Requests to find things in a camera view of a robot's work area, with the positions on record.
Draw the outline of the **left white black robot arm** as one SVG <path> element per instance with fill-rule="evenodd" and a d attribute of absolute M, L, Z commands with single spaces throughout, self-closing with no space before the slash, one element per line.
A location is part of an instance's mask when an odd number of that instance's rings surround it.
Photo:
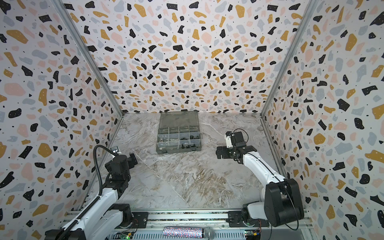
<path fill-rule="evenodd" d="M 134 154 L 116 155 L 105 164 L 108 175 L 97 195 L 79 214 L 60 229 L 46 232 L 46 240 L 103 240 L 115 228 L 138 224 L 129 204 L 118 204 L 131 180 L 130 169 L 138 164 Z"/>

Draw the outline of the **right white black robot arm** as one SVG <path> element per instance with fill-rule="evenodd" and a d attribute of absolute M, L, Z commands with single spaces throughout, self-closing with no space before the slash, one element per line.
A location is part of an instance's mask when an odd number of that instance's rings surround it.
<path fill-rule="evenodd" d="M 253 146 L 248 146 L 241 129 L 228 131 L 226 145 L 217 147 L 218 159 L 233 159 L 247 167 L 262 184 L 261 200 L 243 205 L 241 219 L 247 227 L 262 220 L 273 227 L 299 223 L 305 216 L 299 184 L 275 171 Z"/>

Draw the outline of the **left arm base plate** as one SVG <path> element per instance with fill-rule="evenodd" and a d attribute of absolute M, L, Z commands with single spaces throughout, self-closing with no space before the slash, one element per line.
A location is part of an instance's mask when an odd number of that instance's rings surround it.
<path fill-rule="evenodd" d="M 116 229 L 132 230 L 132 229 L 145 229 L 149 218 L 148 212 L 131 212 L 129 214 L 123 213 L 123 220 Z"/>

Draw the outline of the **clear plastic compartment organizer box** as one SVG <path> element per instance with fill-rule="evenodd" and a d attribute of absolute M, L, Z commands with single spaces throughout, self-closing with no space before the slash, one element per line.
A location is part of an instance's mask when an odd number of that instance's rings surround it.
<path fill-rule="evenodd" d="M 161 113 L 156 145 L 159 155 L 198 152 L 201 149 L 198 112 Z"/>

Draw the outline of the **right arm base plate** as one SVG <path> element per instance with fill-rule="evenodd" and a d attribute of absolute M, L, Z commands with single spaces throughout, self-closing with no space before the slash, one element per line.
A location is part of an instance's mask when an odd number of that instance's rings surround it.
<path fill-rule="evenodd" d="M 229 211 L 226 222 L 230 228 L 259 228 L 269 227 L 270 223 L 263 219 L 252 219 L 242 211 Z"/>

